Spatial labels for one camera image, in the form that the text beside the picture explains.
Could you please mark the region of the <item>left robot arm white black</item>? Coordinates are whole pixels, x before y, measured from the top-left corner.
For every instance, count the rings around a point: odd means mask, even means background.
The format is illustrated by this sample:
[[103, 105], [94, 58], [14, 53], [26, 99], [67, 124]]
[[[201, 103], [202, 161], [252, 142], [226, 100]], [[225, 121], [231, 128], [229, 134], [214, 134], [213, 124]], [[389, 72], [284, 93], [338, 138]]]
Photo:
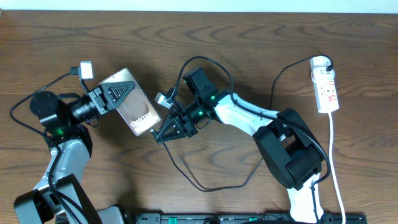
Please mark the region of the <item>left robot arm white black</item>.
[[132, 81], [100, 84], [85, 95], [56, 95], [46, 87], [30, 94], [30, 110], [40, 119], [39, 131], [51, 160], [37, 185], [14, 201], [20, 223], [135, 223], [120, 205], [97, 210], [80, 182], [91, 158], [93, 142], [86, 127], [91, 120], [114, 110], [136, 87]]

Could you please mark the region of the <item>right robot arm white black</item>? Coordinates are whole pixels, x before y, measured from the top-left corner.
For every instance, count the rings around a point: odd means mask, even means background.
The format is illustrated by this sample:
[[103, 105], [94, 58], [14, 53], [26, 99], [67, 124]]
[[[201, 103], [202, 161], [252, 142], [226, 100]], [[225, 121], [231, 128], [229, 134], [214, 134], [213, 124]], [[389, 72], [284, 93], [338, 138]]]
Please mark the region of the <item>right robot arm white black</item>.
[[262, 109], [242, 100], [231, 90], [219, 89], [198, 67], [183, 76], [194, 96], [187, 106], [175, 100], [177, 90], [158, 93], [155, 100], [169, 111], [158, 131], [159, 144], [192, 137], [204, 119], [232, 125], [253, 137], [274, 178], [288, 190], [290, 216], [296, 222], [320, 223], [317, 184], [321, 181], [324, 150], [302, 117], [293, 109], [282, 112]]

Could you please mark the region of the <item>Galaxy smartphone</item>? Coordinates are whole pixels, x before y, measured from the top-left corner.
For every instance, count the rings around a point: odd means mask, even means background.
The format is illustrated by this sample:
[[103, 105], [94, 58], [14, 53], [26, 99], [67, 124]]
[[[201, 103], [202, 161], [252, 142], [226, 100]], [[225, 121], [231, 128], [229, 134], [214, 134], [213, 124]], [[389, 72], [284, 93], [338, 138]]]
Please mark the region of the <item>Galaxy smartphone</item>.
[[136, 84], [124, 101], [116, 108], [123, 120], [129, 125], [131, 131], [140, 136], [150, 130], [155, 124], [161, 121], [152, 103], [138, 85], [131, 72], [124, 68], [100, 82], [100, 86], [105, 83], [117, 83], [133, 81]]

